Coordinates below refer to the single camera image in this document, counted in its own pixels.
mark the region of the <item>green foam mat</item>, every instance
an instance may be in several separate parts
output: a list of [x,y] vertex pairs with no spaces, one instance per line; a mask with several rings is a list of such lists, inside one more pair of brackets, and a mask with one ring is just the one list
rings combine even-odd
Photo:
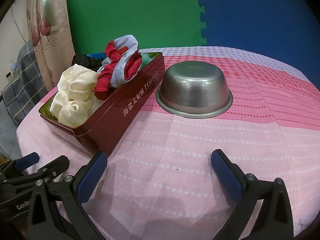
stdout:
[[201,46],[198,0],[67,0],[76,54],[104,51],[132,34],[140,49]]

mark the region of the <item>screw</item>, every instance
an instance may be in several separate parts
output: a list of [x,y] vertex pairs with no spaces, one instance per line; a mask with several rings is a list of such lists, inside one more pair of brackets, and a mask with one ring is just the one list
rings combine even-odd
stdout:
[[43,182],[42,179],[39,179],[39,180],[37,180],[36,185],[40,186],[42,184],[42,182]]
[[282,185],[283,184],[283,180],[282,179],[280,179],[280,178],[276,178],[276,183],[278,183],[278,184],[280,184],[280,185]]
[[66,177],[64,178],[64,181],[65,181],[65,182],[70,182],[70,181],[72,181],[72,179],[73,179],[73,176],[68,175],[68,176],[66,176]]
[[256,178],[252,173],[248,173],[246,176],[248,180],[254,180]]

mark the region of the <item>tablecloth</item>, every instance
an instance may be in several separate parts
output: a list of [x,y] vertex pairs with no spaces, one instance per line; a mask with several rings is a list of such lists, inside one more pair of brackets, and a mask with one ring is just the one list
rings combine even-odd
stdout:
[[[187,60],[212,63],[224,72],[234,101],[217,117],[188,119],[164,111],[155,91],[108,158],[108,171],[84,209],[108,239],[209,240],[235,204],[211,167],[222,149],[244,173],[281,177],[292,207],[295,235],[320,210],[320,92],[297,69],[255,53],[224,47],[157,48],[165,67]],[[21,152],[36,151],[35,171],[59,155],[75,174],[90,156],[71,136],[51,133],[38,109],[18,127]],[[249,234],[261,201],[242,237]]]

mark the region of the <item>gray plaid cloth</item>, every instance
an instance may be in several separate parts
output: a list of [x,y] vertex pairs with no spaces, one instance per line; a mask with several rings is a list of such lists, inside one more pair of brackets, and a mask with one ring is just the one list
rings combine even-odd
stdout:
[[4,105],[16,126],[47,93],[32,41],[28,41],[19,52],[13,82],[2,91]]

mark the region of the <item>metal bowl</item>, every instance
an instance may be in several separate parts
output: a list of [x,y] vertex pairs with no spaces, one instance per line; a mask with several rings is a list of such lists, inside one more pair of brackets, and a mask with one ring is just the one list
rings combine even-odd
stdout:
[[221,69],[185,61],[167,69],[156,100],[166,111],[189,118],[208,118],[227,111],[233,97]]

